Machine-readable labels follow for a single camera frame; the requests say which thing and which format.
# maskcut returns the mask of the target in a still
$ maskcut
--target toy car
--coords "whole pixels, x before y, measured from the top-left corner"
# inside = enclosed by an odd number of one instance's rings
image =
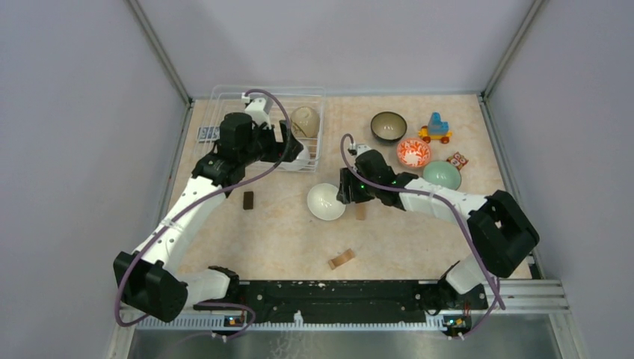
[[[438,112],[434,112],[431,114],[427,126],[421,127],[418,136],[427,143],[431,140],[440,140],[441,144],[448,144],[452,132],[449,131],[449,124],[440,119]]]
[[[449,138],[452,136],[452,132],[451,131],[447,131],[447,133],[445,135],[429,135],[427,133],[427,126],[423,126],[421,127],[420,131],[418,132],[418,136],[420,137],[420,139],[422,139],[423,141],[429,143],[431,142],[431,140],[440,140],[441,144],[448,144],[449,143]]]

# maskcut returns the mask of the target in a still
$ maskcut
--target bowl rim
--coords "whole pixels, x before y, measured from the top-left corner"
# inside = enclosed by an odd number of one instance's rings
[[[403,134],[402,134],[402,135],[400,135],[400,136],[399,136],[399,137],[397,137],[397,138],[385,138],[385,137],[381,137],[381,136],[379,136],[379,135],[378,135],[378,133],[376,133],[376,132],[375,132],[375,129],[374,129],[374,127],[372,126],[372,124],[375,122],[376,118],[377,118],[379,115],[382,115],[382,114],[395,114],[398,118],[400,118],[400,119],[401,119],[401,121],[403,121],[403,124],[405,125],[405,129],[404,129],[404,131],[403,131]],[[374,136],[376,136],[377,138],[380,138],[381,140],[384,140],[384,141],[398,141],[398,140],[400,140],[401,138],[403,138],[403,136],[405,136],[405,134],[407,134],[407,121],[405,120],[405,118],[404,118],[403,116],[401,116],[400,114],[397,114],[397,113],[396,113],[396,112],[394,112],[394,111],[382,111],[382,112],[379,112],[379,113],[377,113],[376,115],[374,115],[374,117],[370,120],[370,131],[372,131],[372,134],[373,134]]]
[[[449,163],[448,161],[443,161],[442,159],[437,159],[437,160],[434,160],[434,161],[429,162],[429,163],[428,163],[428,164],[426,164],[426,165],[425,165],[425,167],[422,169],[422,178],[423,178],[425,181],[427,181],[427,180],[425,179],[425,170],[427,170],[427,168],[431,168],[431,167],[429,167],[429,165],[431,165],[431,164],[432,164],[432,163],[434,163],[434,162],[445,162],[446,164],[448,164],[449,166],[451,166],[451,168],[455,169],[455,171],[458,173],[458,187],[456,187],[456,188],[449,188],[449,187],[447,187],[447,188],[452,189],[452,190],[454,190],[454,191],[458,190],[458,188],[460,188],[460,186],[462,185],[462,174],[460,173],[460,170],[458,170],[458,169],[457,169],[454,165],[452,165],[452,164],[451,164],[451,163]]]
[[[316,185],[314,185],[313,187],[311,187],[311,188],[310,188],[310,190],[308,191],[308,194],[306,195],[306,205],[308,206],[308,210],[309,210],[309,211],[310,211],[310,213],[312,213],[315,217],[317,217],[317,218],[321,219],[322,221],[334,221],[334,220],[338,219],[339,217],[341,217],[341,216],[343,215],[343,213],[345,212],[345,204],[341,203],[341,205],[342,205],[342,207],[341,207],[341,208],[342,208],[342,209],[341,209],[341,212],[340,212],[340,213],[339,213],[336,217],[334,217],[334,218],[329,218],[329,219],[326,219],[326,218],[322,218],[322,217],[318,216],[318,215],[315,213],[315,211],[313,211],[313,208],[311,208],[311,205],[310,205],[310,203],[311,203],[311,202],[310,202],[310,194],[313,192],[313,190],[314,190],[315,188],[317,188],[317,187],[319,187],[319,186],[324,186],[324,187],[327,187],[327,188],[334,188],[334,189],[335,189],[335,190],[337,190],[337,191],[339,190],[339,189],[338,189],[335,185],[333,185],[332,183],[328,183],[328,182],[317,183]]]
[[[400,150],[400,148],[401,148],[401,145],[402,145],[405,141],[416,141],[416,142],[419,142],[419,143],[425,144],[425,146],[427,146],[427,148],[428,148],[428,150],[429,150],[429,161],[428,161],[426,164],[422,165],[422,166],[411,166],[411,165],[407,165],[406,163],[404,163],[403,159],[401,158],[401,153],[400,153],[400,151],[399,151],[399,150]],[[431,146],[430,146],[427,142],[425,142],[425,141],[421,140],[421,139],[420,139],[420,138],[418,138],[418,137],[408,137],[408,138],[403,138],[403,139],[402,139],[402,140],[400,140],[400,142],[396,145],[396,158],[398,159],[398,161],[399,161],[399,162],[401,162],[401,164],[402,164],[402,165],[404,165],[405,167],[410,168],[410,169],[412,169],[412,170],[416,170],[416,169],[424,168],[425,166],[429,165],[430,163],[432,163],[432,162],[434,161],[434,160],[432,160],[432,157],[433,157],[433,153],[432,153],[432,151],[431,151]]]

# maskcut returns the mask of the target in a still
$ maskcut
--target orange bowl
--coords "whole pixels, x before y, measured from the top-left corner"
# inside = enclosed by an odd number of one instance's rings
[[[431,147],[420,138],[406,138],[396,148],[398,160],[408,168],[422,168],[431,162]]]

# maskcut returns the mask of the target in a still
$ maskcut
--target cable tie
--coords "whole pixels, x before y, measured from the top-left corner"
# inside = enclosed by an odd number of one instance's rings
[[[175,221],[172,221],[171,218],[165,218],[161,221],[161,224],[163,226],[166,226],[167,228],[171,228],[173,230],[177,230],[180,233],[185,232],[185,228],[183,226],[181,226],[180,224],[176,223]]]
[[[431,213],[436,218],[438,218],[438,214],[436,213],[436,207],[434,206],[434,197],[441,189],[443,189],[443,187],[440,185],[431,185],[431,189],[429,190],[429,206],[431,206]]]

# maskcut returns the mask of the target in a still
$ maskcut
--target wooden block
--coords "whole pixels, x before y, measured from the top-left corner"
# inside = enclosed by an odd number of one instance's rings
[[[242,201],[242,209],[248,211],[253,209],[253,191],[246,191],[244,193],[244,199]]]
[[[357,216],[358,221],[366,220],[366,204],[365,203],[357,203],[354,205],[354,211]]]
[[[330,269],[335,269],[343,263],[348,262],[352,258],[354,258],[354,252],[350,248],[348,248],[341,255],[334,257],[332,260],[329,260],[328,265],[330,266]]]
[[[459,170],[462,169],[462,167],[464,167],[464,165],[469,163],[469,160],[465,156],[462,156],[459,152],[456,152],[456,153],[454,153],[453,156],[450,156],[447,159],[447,162],[449,162],[452,165],[454,165],[459,171]]]

